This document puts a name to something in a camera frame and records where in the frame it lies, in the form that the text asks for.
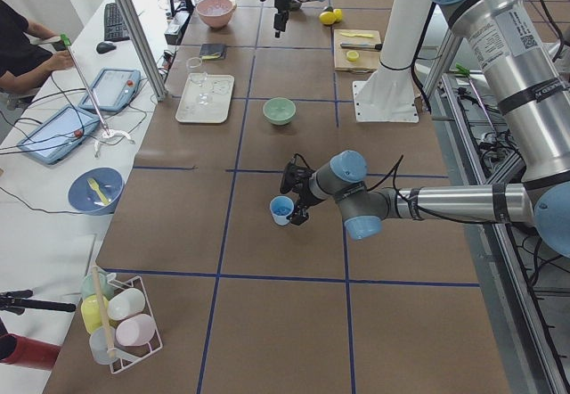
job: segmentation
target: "blue bowl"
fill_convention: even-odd
[[[97,192],[89,186],[87,179],[90,177],[97,182],[101,192],[110,201],[108,205],[105,205]],[[124,186],[123,177],[115,169],[92,169],[73,182],[68,192],[68,201],[74,209],[84,214],[92,216],[110,214],[115,211]]]

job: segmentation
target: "clear glass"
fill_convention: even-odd
[[[196,103],[205,105],[212,102],[212,96],[206,91],[204,83],[208,79],[208,73],[204,69],[204,65],[200,57],[191,57],[186,62],[186,69],[188,70],[188,77],[193,84],[200,87]]]

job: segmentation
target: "bowl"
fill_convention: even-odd
[[[230,22],[236,7],[234,0],[200,0],[196,12],[212,29],[220,29]]]
[[[102,197],[89,185],[89,178],[95,181],[92,181],[95,188],[99,185]],[[68,191],[68,201],[74,209],[84,214],[92,216],[110,214],[115,211],[124,186],[123,177],[115,169],[95,168],[73,182]]]
[[[274,125],[289,124],[295,118],[295,111],[295,104],[287,98],[272,98],[264,104],[264,116]]]

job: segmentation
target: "white table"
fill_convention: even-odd
[[[102,41],[102,23],[105,0],[85,25],[72,50],[87,81],[93,81],[102,68],[138,69],[146,75],[130,40],[117,42],[117,49],[106,54],[95,51]],[[164,30],[166,16],[158,7],[158,0],[134,0],[141,23],[155,60],[167,49]],[[63,90],[83,87],[75,69],[56,71],[53,78]],[[35,208],[51,211],[74,211],[69,205],[67,193],[73,181],[84,172],[98,167],[112,167],[127,181],[133,160],[151,120],[156,99],[150,84],[143,81],[143,88],[132,105],[109,119],[110,128],[132,131],[134,144],[123,140],[114,146],[104,145],[101,156],[94,157],[94,140],[87,138],[65,160],[53,166],[42,165],[23,155],[0,156],[0,186],[16,194]],[[42,87],[37,98],[57,93],[51,79]],[[83,93],[69,95],[78,103]],[[44,121],[63,107],[67,100],[54,96],[33,103],[24,117]],[[37,124],[29,121],[18,123],[25,132],[33,131]],[[101,128],[96,132],[101,136]],[[14,146],[23,137],[12,129],[2,148]],[[0,191],[0,291],[31,289],[32,299],[78,303],[81,280],[101,247],[112,215],[86,216],[45,214],[27,209],[15,198]],[[57,311],[28,309],[22,316],[0,313],[8,332],[61,345],[65,339],[73,314]],[[49,372],[15,365],[0,365],[2,392],[31,394],[41,392]]]

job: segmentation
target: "person's arm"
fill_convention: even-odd
[[[73,60],[69,52],[59,51],[23,75],[14,76],[10,71],[6,71],[0,77],[0,88],[13,94],[25,94],[30,89],[43,85],[53,71],[68,69],[71,66],[73,66]]]
[[[49,37],[58,36],[57,33],[51,31],[46,26],[32,20],[28,20],[28,29],[26,30],[26,33],[40,39],[47,39]]]

